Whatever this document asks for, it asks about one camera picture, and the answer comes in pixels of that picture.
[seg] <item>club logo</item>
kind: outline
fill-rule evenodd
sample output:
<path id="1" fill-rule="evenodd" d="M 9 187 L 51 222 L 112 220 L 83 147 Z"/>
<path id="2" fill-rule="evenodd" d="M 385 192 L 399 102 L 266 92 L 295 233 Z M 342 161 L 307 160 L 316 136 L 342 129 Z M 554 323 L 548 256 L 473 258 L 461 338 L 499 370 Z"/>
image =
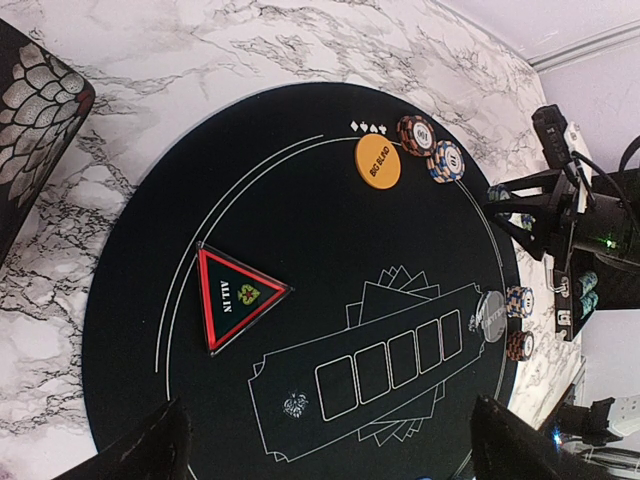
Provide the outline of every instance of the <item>club logo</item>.
<path id="1" fill-rule="evenodd" d="M 304 409 L 309 405 L 307 395 L 305 393 L 290 393 L 282 406 L 282 411 L 291 418 L 300 418 L 304 413 Z"/>
<path id="2" fill-rule="evenodd" d="M 245 305 L 251 305 L 260 296 L 260 290 L 246 283 L 238 290 L 238 300 Z"/>

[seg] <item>white marble surface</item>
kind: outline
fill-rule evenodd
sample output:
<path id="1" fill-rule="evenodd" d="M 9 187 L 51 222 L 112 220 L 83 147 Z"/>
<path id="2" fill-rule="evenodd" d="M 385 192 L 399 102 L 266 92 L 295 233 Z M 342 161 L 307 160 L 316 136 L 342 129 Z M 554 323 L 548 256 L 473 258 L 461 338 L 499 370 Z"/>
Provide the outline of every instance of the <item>white marble surface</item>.
<path id="1" fill-rule="evenodd" d="M 536 74 L 431 1 L 0 0 L 0 12 L 97 91 L 0 271 L 3 479 L 51 478 L 95 452 L 80 381 L 93 269 L 136 185 L 212 112 L 276 85 L 359 83 L 432 113 L 492 183 L 544 167 Z M 542 265 L 519 258 L 537 349 L 510 407 L 536 425 L 577 371 L 579 343 L 554 339 Z"/>

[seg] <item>black cable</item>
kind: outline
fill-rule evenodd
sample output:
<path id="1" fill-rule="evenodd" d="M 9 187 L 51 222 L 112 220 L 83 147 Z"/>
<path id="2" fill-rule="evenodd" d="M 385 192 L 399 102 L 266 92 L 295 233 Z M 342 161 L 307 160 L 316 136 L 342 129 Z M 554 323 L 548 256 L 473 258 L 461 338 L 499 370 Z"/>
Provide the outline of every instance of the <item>black cable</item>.
<path id="1" fill-rule="evenodd" d="M 625 168 L 627 168 L 627 163 L 633 157 L 633 154 L 640 150 L 640 137 L 637 137 L 629 144 L 627 149 L 622 154 L 622 158 L 620 159 L 620 166 L 618 167 L 618 172 L 624 172 Z"/>
<path id="2" fill-rule="evenodd" d="M 598 172 L 598 175 L 604 178 L 614 188 L 616 193 L 620 196 L 620 201 L 622 202 L 622 206 L 627 211 L 627 214 L 631 219 L 633 228 L 635 229 L 636 233 L 640 235 L 640 223 L 638 222 L 638 217 L 636 216 L 635 212 L 631 208 L 631 204 L 629 203 L 629 200 L 627 199 L 626 195 L 624 194 L 620 186 L 602 168 L 600 168 L 598 165 L 593 163 L 591 160 L 589 160 L 587 157 L 582 155 L 580 152 L 573 151 L 571 155 L 575 155 L 576 157 L 578 157 L 578 159 L 582 160 L 584 163 L 586 163 L 591 168 L 593 168 L 596 172 Z"/>

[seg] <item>red triangle marker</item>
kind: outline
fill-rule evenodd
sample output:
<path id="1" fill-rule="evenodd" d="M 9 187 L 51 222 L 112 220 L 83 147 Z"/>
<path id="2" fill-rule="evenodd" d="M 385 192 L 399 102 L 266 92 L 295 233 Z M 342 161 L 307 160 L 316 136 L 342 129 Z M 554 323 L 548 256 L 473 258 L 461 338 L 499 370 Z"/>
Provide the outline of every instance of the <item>red triangle marker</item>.
<path id="1" fill-rule="evenodd" d="M 215 355 L 238 338 L 292 288 L 204 243 L 198 272 L 207 348 Z"/>

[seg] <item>white wall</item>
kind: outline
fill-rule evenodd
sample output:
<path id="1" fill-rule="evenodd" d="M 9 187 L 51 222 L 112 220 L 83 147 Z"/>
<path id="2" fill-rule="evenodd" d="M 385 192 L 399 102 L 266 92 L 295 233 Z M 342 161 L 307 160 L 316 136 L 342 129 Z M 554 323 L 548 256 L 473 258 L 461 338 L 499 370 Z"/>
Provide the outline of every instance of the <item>white wall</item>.
<path id="1" fill-rule="evenodd" d="M 623 25 L 635 25 L 635 35 L 639 33 L 638 0 L 441 0 L 441 3 L 529 61 L 566 51 L 571 44 L 602 36 Z M 607 171 L 617 170 L 622 152 L 640 135 L 640 37 L 635 42 L 540 75 L 549 103 L 557 103 L 568 120 L 582 127 L 594 160 Z M 638 157 L 629 165 L 637 167 Z"/>
<path id="2" fill-rule="evenodd" d="M 638 0 L 440 0 L 526 59 L 640 19 Z"/>
<path id="3" fill-rule="evenodd" d="M 540 80 L 549 103 L 580 125 L 593 160 L 617 170 L 622 152 L 640 135 L 640 43 L 542 73 Z M 635 155 L 629 168 L 639 160 Z"/>
<path id="4" fill-rule="evenodd" d="M 587 358 L 584 405 L 640 394 L 640 311 L 601 311 L 582 330 Z M 640 432 L 612 447 L 640 451 Z"/>

